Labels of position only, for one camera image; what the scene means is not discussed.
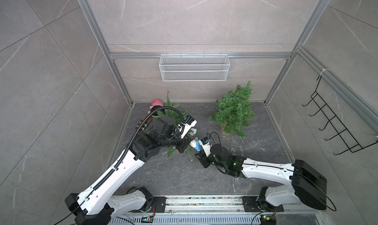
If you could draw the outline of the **white cloud light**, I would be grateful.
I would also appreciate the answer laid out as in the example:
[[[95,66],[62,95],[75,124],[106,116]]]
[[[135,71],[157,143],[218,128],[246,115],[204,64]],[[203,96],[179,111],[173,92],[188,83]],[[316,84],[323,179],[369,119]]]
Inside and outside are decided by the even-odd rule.
[[[196,149],[197,146],[198,146],[198,141],[197,141],[197,140],[192,140],[192,141],[190,142],[190,146],[191,146],[192,148]]]

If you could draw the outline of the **blue star light centre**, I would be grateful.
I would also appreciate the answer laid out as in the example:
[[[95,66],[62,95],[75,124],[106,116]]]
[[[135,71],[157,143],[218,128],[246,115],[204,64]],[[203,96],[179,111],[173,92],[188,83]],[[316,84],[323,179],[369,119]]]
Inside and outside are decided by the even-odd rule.
[[[199,141],[196,141],[196,147],[195,147],[195,149],[196,149],[197,152],[201,151],[201,145],[200,145]]]

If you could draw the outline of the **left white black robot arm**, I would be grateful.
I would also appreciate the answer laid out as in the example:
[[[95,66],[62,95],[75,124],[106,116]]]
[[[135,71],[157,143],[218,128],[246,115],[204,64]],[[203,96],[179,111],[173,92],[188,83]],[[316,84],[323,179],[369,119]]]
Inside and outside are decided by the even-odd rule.
[[[197,124],[190,117],[184,117],[179,125],[158,119],[157,130],[144,134],[145,119],[138,126],[127,147],[110,168],[91,186],[81,193],[71,193],[65,199],[77,225],[107,225],[117,216],[128,212],[153,208],[153,195],[140,187],[126,195],[115,195],[115,191],[151,157],[157,155],[161,147],[174,146],[184,151],[192,141],[189,131]]]

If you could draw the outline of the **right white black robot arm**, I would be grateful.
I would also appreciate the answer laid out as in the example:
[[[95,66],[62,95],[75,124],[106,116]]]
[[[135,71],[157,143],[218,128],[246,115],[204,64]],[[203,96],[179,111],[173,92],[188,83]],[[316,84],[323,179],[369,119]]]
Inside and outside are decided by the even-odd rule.
[[[271,211],[284,204],[302,203],[310,208],[327,209],[327,179],[302,160],[293,164],[259,162],[231,154],[220,144],[206,144],[195,154],[204,168],[213,165],[222,174],[238,178],[273,181],[277,187],[262,187],[257,198],[259,209]]]

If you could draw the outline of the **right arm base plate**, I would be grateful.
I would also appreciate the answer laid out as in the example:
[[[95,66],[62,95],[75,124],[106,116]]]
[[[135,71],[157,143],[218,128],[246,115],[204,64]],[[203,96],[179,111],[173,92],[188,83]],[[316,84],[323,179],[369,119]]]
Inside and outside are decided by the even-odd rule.
[[[282,205],[273,206],[257,196],[243,196],[242,204],[245,212],[284,212]]]

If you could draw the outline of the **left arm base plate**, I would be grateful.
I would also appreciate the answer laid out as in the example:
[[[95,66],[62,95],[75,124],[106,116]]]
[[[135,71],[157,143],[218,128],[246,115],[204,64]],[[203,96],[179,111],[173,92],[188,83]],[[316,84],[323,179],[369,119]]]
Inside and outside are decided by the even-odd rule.
[[[141,209],[134,210],[134,213],[164,213],[166,208],[166,197],[158,196],[154,197],[151,201],[146,202]]]

